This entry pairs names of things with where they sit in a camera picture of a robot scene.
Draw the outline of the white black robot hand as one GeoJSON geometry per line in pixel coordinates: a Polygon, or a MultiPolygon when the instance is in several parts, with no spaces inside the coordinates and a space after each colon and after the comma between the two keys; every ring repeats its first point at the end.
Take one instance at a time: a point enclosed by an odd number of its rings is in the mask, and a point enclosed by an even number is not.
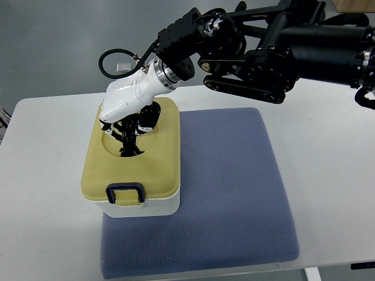
{"type": "Polygon", "coordinates": [[[109,84],[99,114],[101,129],[111,134],[116,122],[151,105],[155,96],[179,86],[180,78],[161,59],[151,60],[146,69],[109,84]]]}

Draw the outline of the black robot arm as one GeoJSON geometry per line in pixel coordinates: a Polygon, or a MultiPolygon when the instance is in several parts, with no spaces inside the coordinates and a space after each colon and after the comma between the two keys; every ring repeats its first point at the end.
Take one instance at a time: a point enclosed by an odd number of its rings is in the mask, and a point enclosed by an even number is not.
{"type": "Polygon", "coordinates": [[[355,101],[373,109],[374,26],[363,13],[325,16],[323,1],[280,1],[234,12],[191,9],[158,33],[133,70],[113,75],[105,113],[133,114],[154,97],[191,79],[193,54],[213,90],[280,104],[300,78],[348,85],[355,101]],[[147,55],[156,60],[147,62],[147,55]]]}

